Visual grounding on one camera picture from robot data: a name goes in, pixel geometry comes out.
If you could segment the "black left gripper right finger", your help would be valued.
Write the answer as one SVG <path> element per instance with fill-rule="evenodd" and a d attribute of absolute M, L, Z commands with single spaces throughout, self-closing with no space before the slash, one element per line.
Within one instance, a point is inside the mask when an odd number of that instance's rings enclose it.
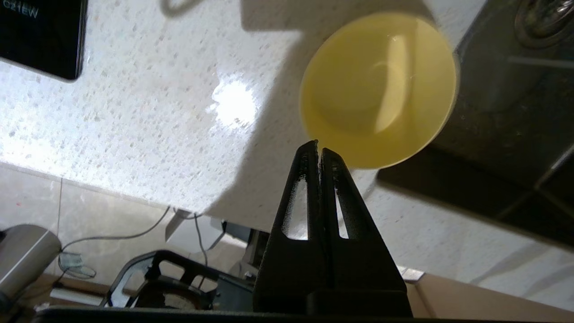
<path fill-rule="evenodd" d="M 343 159 L 327 148 L 321 193 L 327 283 L 320 314 L 411 317 L 406 284 Z"/>

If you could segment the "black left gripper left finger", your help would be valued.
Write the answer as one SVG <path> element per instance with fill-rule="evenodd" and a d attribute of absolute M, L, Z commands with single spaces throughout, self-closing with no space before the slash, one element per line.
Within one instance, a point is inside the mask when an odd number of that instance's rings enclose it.
<path fill-rule="evenodd" d="M 300 181 L 307 184 L 306 240 L 287 236 Z M 321 204 L 317 141 L 312 140 L 294 155 L 253 290 L 254 311 L 306 313 L 308 296 L 326 286 L 326 234 Z"/>

